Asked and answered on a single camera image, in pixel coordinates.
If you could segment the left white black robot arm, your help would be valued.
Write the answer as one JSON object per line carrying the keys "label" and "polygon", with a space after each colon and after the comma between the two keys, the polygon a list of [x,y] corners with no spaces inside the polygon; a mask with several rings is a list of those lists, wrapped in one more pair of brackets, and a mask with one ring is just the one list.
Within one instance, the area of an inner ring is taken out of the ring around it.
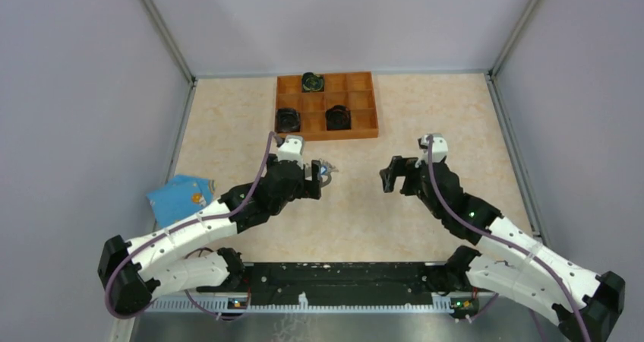
{"label": "left white black robot arm", "polygon": [[220,248],[203,258],[191,258],[189,253],[266,223],[291,201],[320,199],[322,178],[329,172],[319,160],[299,166],[270,156],[263,176],[230,188],[175,225],[129,240],[108,239],[98,275],[109,313],[133,318],[161,296],[198,287],[237,290],[245,272],[239,252]]}

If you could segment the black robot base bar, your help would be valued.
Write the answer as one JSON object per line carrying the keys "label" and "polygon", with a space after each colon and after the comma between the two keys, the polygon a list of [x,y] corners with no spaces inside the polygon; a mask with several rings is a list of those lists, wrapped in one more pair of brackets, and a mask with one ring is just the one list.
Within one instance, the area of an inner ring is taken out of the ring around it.
{"label": "black robot base bar", "polygon": [[236,287],[200,286],[199,293],[238,293],[252,306],[430,305],[439,296],[472,294],[463,271],[443,263],[333,262],[246,265]]}

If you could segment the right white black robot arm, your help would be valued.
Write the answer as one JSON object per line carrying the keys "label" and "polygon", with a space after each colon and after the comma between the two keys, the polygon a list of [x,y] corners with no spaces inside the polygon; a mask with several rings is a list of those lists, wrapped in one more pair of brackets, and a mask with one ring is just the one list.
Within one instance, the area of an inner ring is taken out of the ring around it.
{"label": "right white black robot arm", "polygon": [[586,269],[523,232],[482,198],[465,192],[444,161],[428,164],[395,156],[379,172],[386,193],[403,179],[401,194],[417,197],[455,237],[469,242],[445,270],[455,290],[490,290],[537,312],[570,341],[606,341],[625,300],[625,280]]}

